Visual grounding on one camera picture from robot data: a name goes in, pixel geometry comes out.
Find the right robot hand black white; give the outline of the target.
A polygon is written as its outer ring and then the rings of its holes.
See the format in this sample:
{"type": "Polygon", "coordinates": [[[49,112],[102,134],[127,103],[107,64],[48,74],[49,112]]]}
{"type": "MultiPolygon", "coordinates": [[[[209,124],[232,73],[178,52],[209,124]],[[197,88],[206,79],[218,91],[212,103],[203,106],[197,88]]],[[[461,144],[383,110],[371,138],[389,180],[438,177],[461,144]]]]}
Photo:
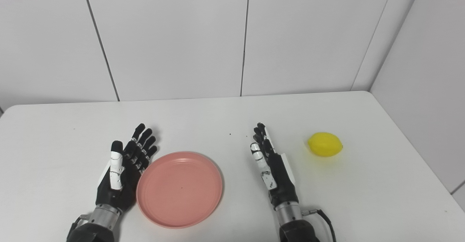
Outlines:
{"type": "Polygon", "coordinates": [[[251,154],[268,190],[272,206],[276,208],[283,203],[298,203],[289,166],[286,166],[284,157],[276,152],[265,124],[260,122],[257,124],[253,138],[254,142],[250,145],[251,154]]]}

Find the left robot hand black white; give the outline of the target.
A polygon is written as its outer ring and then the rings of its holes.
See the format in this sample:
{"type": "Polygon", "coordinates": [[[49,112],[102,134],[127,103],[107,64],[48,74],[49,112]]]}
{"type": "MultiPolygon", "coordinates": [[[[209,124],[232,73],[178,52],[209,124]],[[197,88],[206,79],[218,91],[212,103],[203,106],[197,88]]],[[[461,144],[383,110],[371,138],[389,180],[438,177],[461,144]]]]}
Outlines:
{"type": "Polygon", "coordinates": [[[109,205],[124,213],[135,204],[138,182],[158,151],[155,142],[153,130],[143,123],[126,145],[112,142],[109,166],[97,188],[97,206],[109,205]]]}

